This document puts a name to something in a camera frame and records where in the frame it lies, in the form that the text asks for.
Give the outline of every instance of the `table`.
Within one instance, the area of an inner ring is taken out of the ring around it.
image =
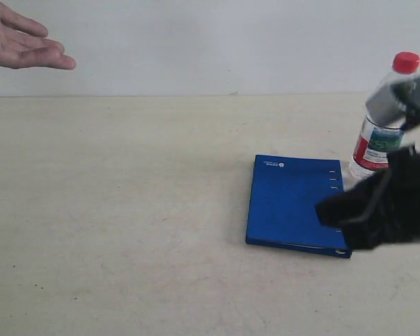
[[[0,336],[420,336],[420,246],[244,243],[255,154],[346,167],[364,98],[0,99]]]

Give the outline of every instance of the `blue binder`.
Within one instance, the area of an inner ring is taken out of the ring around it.
[[[342,232],[322,226],[314,208],[343,190],[338,160],[257,155],[246,243],[350,258]]]

